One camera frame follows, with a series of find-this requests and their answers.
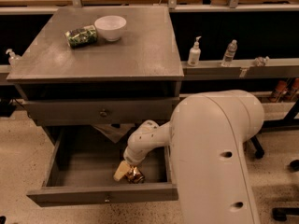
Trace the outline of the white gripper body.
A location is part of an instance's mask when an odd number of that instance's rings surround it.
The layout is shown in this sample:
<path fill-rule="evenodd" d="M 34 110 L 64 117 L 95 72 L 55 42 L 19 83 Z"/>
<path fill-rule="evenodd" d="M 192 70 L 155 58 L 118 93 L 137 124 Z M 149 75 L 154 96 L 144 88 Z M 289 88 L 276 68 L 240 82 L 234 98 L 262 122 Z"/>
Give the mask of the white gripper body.
<path fill-rule="evenodd" d="M 123 157 L 129 165 L 137 166 L 157 147 L 154 138 L 159 125 L 153 120 L 143 122 L 128 138 Z"/>

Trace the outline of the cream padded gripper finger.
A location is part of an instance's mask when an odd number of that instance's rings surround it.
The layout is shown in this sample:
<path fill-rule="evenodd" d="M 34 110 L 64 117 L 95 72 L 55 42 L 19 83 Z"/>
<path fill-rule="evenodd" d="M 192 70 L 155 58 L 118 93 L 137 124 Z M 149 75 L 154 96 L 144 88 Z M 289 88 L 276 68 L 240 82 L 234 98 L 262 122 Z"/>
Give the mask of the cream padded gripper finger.
<path fill-rule="evenodd" d="M 120 181 L 131 169 L 130 164 L 127 161 L 121 161 L 113 178 L 115 181 Z"/>

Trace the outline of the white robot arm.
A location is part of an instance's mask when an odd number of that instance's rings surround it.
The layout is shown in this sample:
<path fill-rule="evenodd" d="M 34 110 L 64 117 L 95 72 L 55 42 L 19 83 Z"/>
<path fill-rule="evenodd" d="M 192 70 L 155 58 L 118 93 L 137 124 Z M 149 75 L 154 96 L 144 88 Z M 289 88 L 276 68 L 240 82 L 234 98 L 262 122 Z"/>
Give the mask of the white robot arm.
<path fill-rule="evenodd" d="M 121 180 L 156 147 L 170 147 L 185 224 L 261 224 L 243 144 L 263 120 L 261 102 L 247 91 L 190 95 L 166 124 L 147 120 L 130 135 L 114 179 Z"/>

